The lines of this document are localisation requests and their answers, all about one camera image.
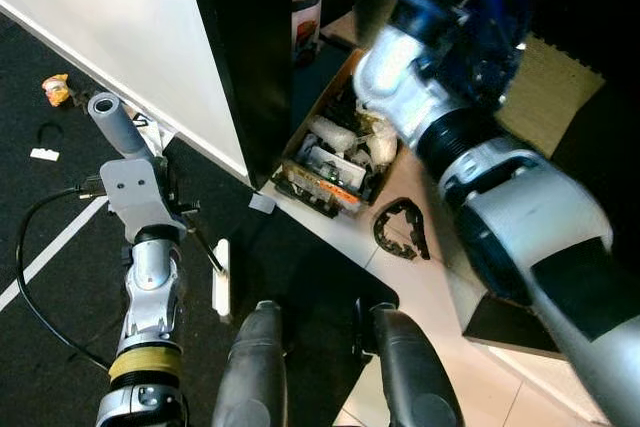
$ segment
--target black floor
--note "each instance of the black floor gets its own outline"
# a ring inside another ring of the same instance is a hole
[[[44,195],[94,174],[117,154],[79,110],[48,105],[46,77],[69,73],[76,90],[91,79],[0,16],[0,291],[14,280],[15,230],[24,210]],[[40,127],[58,162],[29,158]],[[350,354],[355,298],[397,300],[395,293],[280,211],[249,210],[251,190],[180,141],[167,155],[182,179],[184,200],[199,199],[212,242],[232,241],[234,308],[231,325],[211,309],[211,267],[192,239],[182,245],[185,283],[181,317],[183,385],[192,425],[208,425],[228,349],[255,302],[285,307],[292,426],[327,426],[355,384],[361,366]],[[27,237],[26,263],[86,203],[62,200],[37,217]],[[120,266],[123,226],[103,209],[31,282],[34,297],[74,339],[112,359],[126,309]],[[21,298],[0,312],[0,426],[93,425],[105,375],[78,359],[30,315]]]

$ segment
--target cylindrical tube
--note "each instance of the cylindrical tube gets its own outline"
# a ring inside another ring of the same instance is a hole
[[[89,100],[89,115],[113,147],[127,159],[152,159],[153,154],[140,132],[111,92],[101,92]]]

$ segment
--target power cord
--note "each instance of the power cord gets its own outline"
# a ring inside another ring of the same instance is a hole
[[[101,195],[102,193],[103,192],[102,192],[101,186],[93,185],[91,183],[87,184],[87,182],[85,181],[85,183],[82,186],[75,186],[75,187],[70,187],[68,189],[61,190],[59,192],[56,192],[54,194],[51,194],[39,200],[38,202],[33,204],[31,207],[29,207],[29,210],[27,210],[27,213],[22,218],[22,222],[20,223],[20,228],[18,230],[18,239],[16,241],[15,270],[16,270],[16,281],[18,282],[18,287],[20,288],[20,293],[22,294],[22,297],[24,298],[25,302],[31,309],[31,312],[33,312],[33,314],[40,320],[40,322],[42,322],[42,324],[47,328],[47,330],[49,330],[49,332],[55,335],[62,343],[71,347],[82,357],[89,360],[92,364],[108,372],[109,368],[111,367],[111,364],[109,364],[107,361],[103,360],[102,358],[98,357],[97,355],[92,354],[91,352],[86,350],[84,347],[82,347],[80,344],[73,341],[67,335],[62,333],[60,329],[53,322],[51,322],[51,320],[49,320],[47,316],[42,312],[40,307],[35,303],[35,301],[31,297],[31,294],[29,293],[29,289],[27,288],[27,282],[25,281],[25,278],[24,278],[24,265],[23,265],[24,239],[27,233],[27,228],[29,227],[29,222],[31,221],[31,218],[35,215],[35,213],[38,212],[38,210],[40,210],[42,207],[49,204],[50,202],[56,199],[59,199],[61,197],[66,197],[69,195],[76,194],[76,195],[82,195],[84,198],[91,198],[97,195]]]

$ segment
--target white panel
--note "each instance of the white panel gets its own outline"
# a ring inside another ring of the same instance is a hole
[[[196,0],[0,0],[2,9],[246,178]]]

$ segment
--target small white label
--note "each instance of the small white label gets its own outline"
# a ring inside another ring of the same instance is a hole
[[[251,209],[259,210],[265,214],[273,212],[275,206],[276,203],[272,198],[260,194],[253,194],[251,202],[249,202],[249,207]]]
[[[213,270],[213,285],[211,289],[211,306],[213,310],[218,312],[220,317],[224,318],[231,312],[230,296],[230,246],[227,239],[220,239],[216,248],[213,249],[213,255],[216,256],[220,265],[224,269],[224,274],[219,274]]]
[[[51,149],[31,149],[31,157],[34,159],[42,159],[42,160],[50,160],[51,162],[56,162],[58,157],[60,157],[60,152],[56,152]]]

